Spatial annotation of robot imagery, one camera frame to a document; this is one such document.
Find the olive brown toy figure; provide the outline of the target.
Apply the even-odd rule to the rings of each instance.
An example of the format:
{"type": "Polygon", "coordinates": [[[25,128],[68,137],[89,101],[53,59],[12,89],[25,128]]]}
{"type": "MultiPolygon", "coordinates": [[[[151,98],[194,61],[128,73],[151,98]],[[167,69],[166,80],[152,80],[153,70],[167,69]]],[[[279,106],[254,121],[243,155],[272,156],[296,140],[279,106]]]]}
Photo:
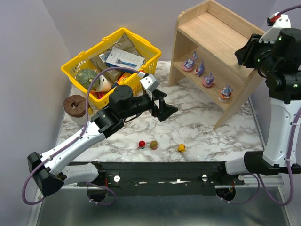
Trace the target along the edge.
{"type": "Polygon", "coordinates": [[[151,148],[152,150],[156,150],[158,148],[158,142],[157,141],[151,141],[149,148],[151,148]]]}

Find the bunny holding strawberry cake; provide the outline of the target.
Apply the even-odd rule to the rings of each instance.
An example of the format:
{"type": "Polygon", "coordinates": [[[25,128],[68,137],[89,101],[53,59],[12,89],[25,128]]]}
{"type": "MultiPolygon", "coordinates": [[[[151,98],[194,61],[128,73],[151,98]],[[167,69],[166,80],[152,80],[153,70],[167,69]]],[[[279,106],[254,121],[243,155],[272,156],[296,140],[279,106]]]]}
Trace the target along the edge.
{"type": "Polygon", "coordinates": [[[194,70],[194,75],[196,75],[197,77],[200,77],[203,75],[204,71],[205,71],[205,65],[204,65],[204,60],[202,60],[201,65],[197,69],[194,70]]]}

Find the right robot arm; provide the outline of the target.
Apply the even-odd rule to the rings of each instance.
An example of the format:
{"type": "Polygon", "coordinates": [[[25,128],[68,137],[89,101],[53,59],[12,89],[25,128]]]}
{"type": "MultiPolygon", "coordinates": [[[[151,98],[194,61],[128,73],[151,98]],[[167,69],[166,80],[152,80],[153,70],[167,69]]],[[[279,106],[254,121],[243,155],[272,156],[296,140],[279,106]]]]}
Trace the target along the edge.
{"type": "Polygon", "coordinates": [[[226,161],[224,171],[228,175],[300,174],[294,151],[301,116],[301,31],[282,28],[267,43],[261,37],[252,34],[235,56],[239,65],[257,70],[266,79],[271,103],[268,141],[264,151],[226,161]]]}

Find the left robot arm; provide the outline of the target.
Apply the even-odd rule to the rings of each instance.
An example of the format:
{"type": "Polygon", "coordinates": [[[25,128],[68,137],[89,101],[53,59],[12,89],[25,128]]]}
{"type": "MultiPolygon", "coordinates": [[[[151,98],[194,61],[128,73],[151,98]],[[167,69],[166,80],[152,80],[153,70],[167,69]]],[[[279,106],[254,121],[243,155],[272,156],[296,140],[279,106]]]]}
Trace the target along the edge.
{"type": "Polygon", "coordinates": [[[126,118],[137,118],[141,113],[150,111],[159,121],[168,119],[178,108],[166,104],[166,96],[156,89],[154,98],[147,94],[135,97],[129,86],[117,86],[109,96],[109,104],[99,110],[80,131],[52,150],[41,155],[36,152],[30,154],[29,169],[43,196],[53,195],[68,184],[104,184],[105,170],[99,163],[70,163],[91,146],[123,128],[126,118]]]}

